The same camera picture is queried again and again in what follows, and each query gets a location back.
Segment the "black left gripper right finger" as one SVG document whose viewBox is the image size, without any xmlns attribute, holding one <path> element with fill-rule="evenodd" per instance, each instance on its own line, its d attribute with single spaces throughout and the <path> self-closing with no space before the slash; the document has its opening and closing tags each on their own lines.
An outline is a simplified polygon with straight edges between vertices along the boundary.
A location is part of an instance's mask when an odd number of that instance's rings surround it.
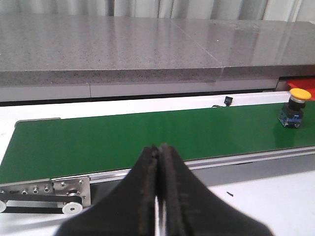
<svg viewBox="0 0 315 236">
<path fill-rule="evenodd" d="M 271 236 L 264 224 L 211 192 L 174 147 L 163 144 L 158 158 L 158 199 L 168 236 Z"/>
</svg>

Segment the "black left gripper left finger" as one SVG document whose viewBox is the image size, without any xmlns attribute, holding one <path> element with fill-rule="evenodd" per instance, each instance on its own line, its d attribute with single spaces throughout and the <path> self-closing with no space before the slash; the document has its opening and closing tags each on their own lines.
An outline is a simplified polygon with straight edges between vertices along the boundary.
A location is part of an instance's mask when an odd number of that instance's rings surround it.
<svg viewBox="0 0 315 236">
<path fill-rule="evenodd" d="M 153 236 L 158 148 L 145 147 L 126 177 L 88 210 L 70 218 L 58 236 Z"/>
</svg>

